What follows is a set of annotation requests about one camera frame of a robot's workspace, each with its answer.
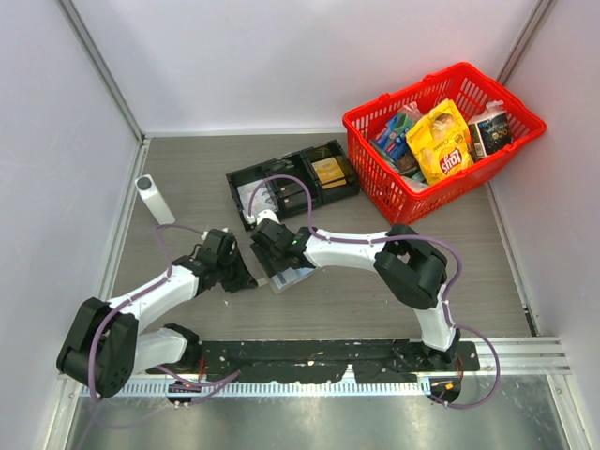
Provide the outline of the green sponge pack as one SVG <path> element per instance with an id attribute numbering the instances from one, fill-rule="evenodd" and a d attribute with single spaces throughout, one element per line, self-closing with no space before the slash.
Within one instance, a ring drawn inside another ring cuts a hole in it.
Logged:
<path id="1" fill-rule="evenodd" d="M 404 139 L 408 131 L 413 127 L 414 121 L 406 112 L 397 112 L 392 120 L 390 136 Z"/>

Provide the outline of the black coffee package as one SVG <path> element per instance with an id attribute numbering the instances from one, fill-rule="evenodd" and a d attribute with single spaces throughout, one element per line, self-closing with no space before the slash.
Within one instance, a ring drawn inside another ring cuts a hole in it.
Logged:
<path id="1" fill-rule="evenodd" d="M 476 115 L 468 122 L 476 161 L 487 158 L 513 141 L 506 111 Z"/>

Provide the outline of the blue toothpaste box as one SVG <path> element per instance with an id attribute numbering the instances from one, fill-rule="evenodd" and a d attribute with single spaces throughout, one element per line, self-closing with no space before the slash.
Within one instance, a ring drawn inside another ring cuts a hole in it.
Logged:
<path id="1" fill-rule="evenodd" d="M 406 136 L 404 139 L 390 136 L 392 133 L 391 125 L 394 116 L 389 119 L 384 128 L 373 139 L 370 140 L 370 144 L 381 155 L 391 159 L 393 162 L 396 162 L 405 155 L 409 149 L 409 145 L 407 144 Z"/>

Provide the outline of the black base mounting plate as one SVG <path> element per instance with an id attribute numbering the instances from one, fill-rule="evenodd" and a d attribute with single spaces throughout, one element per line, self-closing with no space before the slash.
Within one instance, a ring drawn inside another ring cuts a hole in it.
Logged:
<path id="1" fill-rule="evenodd" d="M 402 383 L 424 372 L 477 371 L 480 363 L 470 341 L 460 341 L 447 363 L 408 339 L 206 340 L 183 363 L 166 367 L 177 373 L 201 368 L 211 382 L 237 371 L 240 383 L 338 383 L 352 368 L 357 383 Z"/>

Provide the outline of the red plastic shopping basket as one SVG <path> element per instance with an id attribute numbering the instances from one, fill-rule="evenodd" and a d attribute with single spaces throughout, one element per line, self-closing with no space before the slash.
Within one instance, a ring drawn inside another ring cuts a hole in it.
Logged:
<path id="1" fill-rule="evenodd" d="M 468 122 L 493 100 L 502 102 L 508 129 L 499 135 L 508 143 L 489 156 L 472 157 Z M 420 191 L 410 187 L 372 145 L 386 123 L 411 102 L 423 113 L 408 132 L 410 149 L 426 177 L 427 188 Z M 361 189 L 391 223 L 415 222 L 485 184 L 547 130 L 518 97 L 466 62 L 345 112 L 342 122 Z"/>

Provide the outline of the yellow Lays chips bag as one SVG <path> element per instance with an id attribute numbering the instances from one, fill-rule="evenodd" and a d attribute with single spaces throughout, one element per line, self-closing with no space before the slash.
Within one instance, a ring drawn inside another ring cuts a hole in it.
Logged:
<path id="1" fill-rule="evenodd" d="M 474 164 L 468 125 L 452 99 L 443 100 L 421 117 L 406 140 L 430 186 Z"/>

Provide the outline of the gold cards stack in tray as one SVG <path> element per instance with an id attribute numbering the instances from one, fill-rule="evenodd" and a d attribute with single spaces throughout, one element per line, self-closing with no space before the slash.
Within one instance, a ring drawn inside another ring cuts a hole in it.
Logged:
<path id="1" fill-rule="evenodd" d="M 348 186 L 351 181 L 335 157 L 320 159 L 311 163 L 323 190 Z"/>

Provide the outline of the black cards stack in tray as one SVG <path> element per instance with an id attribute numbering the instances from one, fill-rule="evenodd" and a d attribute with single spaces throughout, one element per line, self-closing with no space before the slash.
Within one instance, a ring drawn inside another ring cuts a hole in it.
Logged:
<path id="1" fill-rule="evenodd" d="M 286 209 L 308 206 L 308 196 L 301 186 L 290 180 L 279 180 L 277 183 L 279 197 Z"/>

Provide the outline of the white cylindrical bottle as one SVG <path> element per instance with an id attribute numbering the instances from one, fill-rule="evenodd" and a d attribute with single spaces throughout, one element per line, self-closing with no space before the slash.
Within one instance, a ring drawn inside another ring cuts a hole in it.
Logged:
<path id="1" fill-rule="evenodd" d="M 173 212 L 150 174 L 137 178 L 135 186 L 142 202 L 159 225 L 174 224 Z"/>

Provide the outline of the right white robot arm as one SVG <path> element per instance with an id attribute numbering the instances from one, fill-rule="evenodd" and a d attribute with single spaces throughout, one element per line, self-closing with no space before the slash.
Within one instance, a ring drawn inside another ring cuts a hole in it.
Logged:
<path id="1" fill-rule="evenodd" d="M 396 224 L 387 232 L 349 234 L 302 227 L 293 232 L 271 218 L 258 223 L 251 248 L 265 271 L 324 269 L 329 266 L 378 274 L 390 292 L 411 308 L 421 328 L 427 365 L 443 370 L 458 358 L 460 332 L 451 320 L 446 296 L 462 271 L 447 276 L 447 259 L 437 247 L 443 242 Z"/>

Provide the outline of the white cards stack in tray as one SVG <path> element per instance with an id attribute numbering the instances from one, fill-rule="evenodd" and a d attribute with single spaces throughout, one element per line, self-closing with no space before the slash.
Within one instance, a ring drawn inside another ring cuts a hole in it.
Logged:
<path id="1" fill-rule="evenodd" d="M 278 210 L 277 200 L 273 195 L 272 189 L 267 184 L 260 186 L 260 183 L 261 180 L 256 180 L 236 188 L 245 215 L 251 213 L 256 216 L 262 210 L 271 210 L 273 212 Z M 255 189 L 257 189 L 257 192 L 254 195 L 252 208 L 248 209 L 250 197 Z"/>

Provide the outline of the black three-compartment card tray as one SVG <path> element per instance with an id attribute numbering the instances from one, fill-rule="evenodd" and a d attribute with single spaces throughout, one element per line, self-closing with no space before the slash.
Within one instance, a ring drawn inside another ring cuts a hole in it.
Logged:
<path id="1" fill-rule="evenodd" d="M 340 163 L 343 171 L 351 183 L 348 186 L 323 190 L 311 163 L 320 159 L 334 157 Z M 244 169 L 229 172 L 226 178 L 230 187 L 233 201 L 245 230 L 255 228 L 246 222 L 242 204 L 236 188 L 256 180 L 261 180 L 260 186 L 267 184 L 277 200 L 278 210 L 275 212 L 279 219 L 290 218 L 305 213 L 309 208 L 316 209 L 327 204 L 335 203 L 349 198 L 359 192 L 359 181 L 356 170 L 349 161 L 340 143 L 337 140 L 326 142 L 319 146 L 305 148 L 291 152 L 282 157 L 275 157 L 264 162 L 254 164 Z M 278 181 L 290 180 L 301 186 L 307 194 L 308 205 L 305 208 L 286 209 L 278 194 Z M 257 189 L 254 190 L 249 200 L 248 209 Z"/>

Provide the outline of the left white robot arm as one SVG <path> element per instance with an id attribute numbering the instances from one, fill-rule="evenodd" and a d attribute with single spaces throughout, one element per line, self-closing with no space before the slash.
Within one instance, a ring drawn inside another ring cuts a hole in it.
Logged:
<path id="1" fill-rule="evenodd" d="M 140 288 L 108 301 L 96 297 L 83 301 L 56 368 L 87 386 L 95 398 L 114 396 L 131 376 L 149 369 L 189 373 L 200 364 L 199 336 L 175 323 L 153 333 L 147 327 L 215 286 L 237 293 L 258 285 L 233 233 L 212 229 L 189 254 Z"/>

